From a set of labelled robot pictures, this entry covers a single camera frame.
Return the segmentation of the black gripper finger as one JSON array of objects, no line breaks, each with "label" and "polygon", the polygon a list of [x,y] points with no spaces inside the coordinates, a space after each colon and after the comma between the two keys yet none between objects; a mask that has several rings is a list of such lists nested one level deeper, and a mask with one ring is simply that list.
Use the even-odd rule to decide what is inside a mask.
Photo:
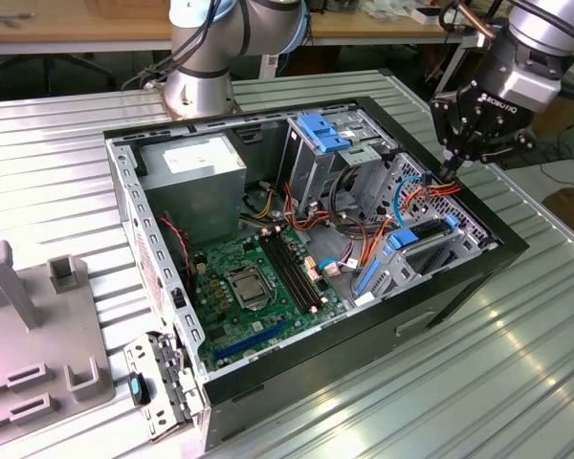
[{"label": "black gripper finger", "polygon": [[521,129],[506,136],[477,136],[456,147],[452,153],[452,176],[461,167],[473,164],[495,164],[515,156],[531,153],[537,146],[535,136]]},{"label": "black gripper finger", "polygon": [[439,93],[432,99],[432,121],[436,137],[443,147],[444,162],[439,172],[442,180],[453,180],[464,163],[464,138],[459,116],[456,92]]}]

